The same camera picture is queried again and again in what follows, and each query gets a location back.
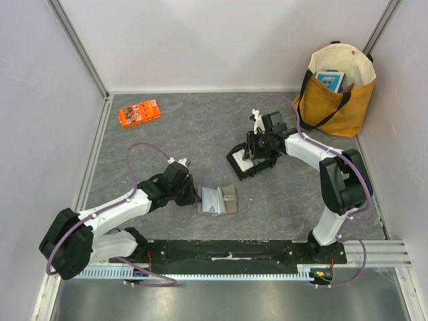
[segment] yellow tote bag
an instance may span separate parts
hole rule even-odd
[[[343,87],[351,91],[336,93],[316,79],[325,70],[345,73]],[[331,43],[312,54],[300,95],[293,101],[300,115],[300,126],[318,128],[335,136],[354,137],[361,130],[368,101],[376,82],[371,56],[346,43]]]

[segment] gray table surface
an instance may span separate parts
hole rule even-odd
[[[125,163],[129,145],[151,142],[176,160],[189,158],[196,185],[217,187],[235,185],[239,211],[212,217],[197,213],[197,206],[177,207],[170,202],[121,227],[133,226],[149,239],[305,239],[320,219],[324,203],[319,174],[302,161],[282,156],[277,165],[254,178],[239,181],[227,162],[226,154],[245,140],[252,129],[251,109],[266,92],[198,94],[115,95],[86,208],[101,205],[131,190]],[[285,95],[294,98],[297,93]],[[156,98],[162,118],[123,129],[118,109]],[[296,117],[279,98],[270,98],[261,107],[267,114],[279,110],[289,127]],[[355,139],[329,136],[318,130],[309,135],[324,144],[356,148]],[[167,163],[156,150],[138,146],[130,153],[138,180],[162,173]],[[344,236],[384,239],[377,211],[356,218]]]

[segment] orange snack box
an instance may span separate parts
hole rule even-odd
[[[119,109],[119,122],[124,128],[130,128],[143,122],[150,122],[161,116],[156,99]]]

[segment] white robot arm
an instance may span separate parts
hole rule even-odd
[[[136,190],[93,209],[74,213],[71,209],[59,212],[49,228],[39,250],[49,259],[60,239],[76,224],[82,223],[60,246],[52,266],[68,280],[79,274],[88,264],[112,257],[128,257],[142,237],[134,228],[115,234],[108,232],[137,216],[164,207],[169,201],[179,206],[201,201],[196,194],[187,160],[169,161],[163,174],[140,182]]]
[[[261,116],[258,110],[253,110],[250,119],[255,122],[254,131],[248,132],[247,141],[237,145],[227,156],[238,177],[245,179],[273,167],[281,153],[309,164],[320,172],[326,206],[308,239],[314,242],[318,250],[336,243],[344,220],[366,201],[366,197],[355,173],[330,151],[344,155],[357,167],[372,195],[372,186],[360,153],[354,149],[343,151],[320,142],[309,142],[306,134],[298,134],[296,128],[288,129],[279,112]]]

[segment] aluminum frame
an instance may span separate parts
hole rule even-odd
[[[81,211],[86,208],[86,201],[88,200],[89,190],[94,177],[96,162],[100,154],[102,139],[107,127],[108,115],[113,103],[113,97],[109,96],[103,103],[100,119],[97,123],[95,137],[92,142],[91,151],[89,154],[88,164],[86,165],[82,184],[80,185],[79,193],[76,197],[75,211]]]
[[[109,92],[105,87],[104,83],[102,82],[100,75],[96,71],[96,68],[92,63],[88,53],[86,52],[85,47],[83,46],[83,43],[80,41],[80,38],[76,30],[74,29],[72,22],[70,21],[70,18],[67,16],[66,11],[64,10],[64,7],[61,4],[61,1],[60,0],[46,0],[46,1],[47,3],[49,3],[49,6],[51,7],[53,13],[57,17],[69,41],[72,43],[77,55],[79,56],[84,67],[86,68],[89,75],[91,76],[92,81],[95,83],[97,90],[100,92],[101,96],[103,96],[104,98],[107,98],[109,96]]]
[[[367,54],[371,54],[372,50],[375,48],[375,45],[377,44],[378,40],[381,38],[383,31],[387,27],[389,21],[393,17],[395,11],[399,7],[401,3],[401,0],[390,0],[387,4],[387,7],[383,11],[381,18],[379,19],[378,23],[376,24],[376,27],[374,27],[374,30],[372,34],[370,35],[363,52]]]
[[[395,273],[399,279],[401,293],[406,303],[412,321],[428,320],[426,306],[419,295],[418,282],[413,268],[396,267]]]

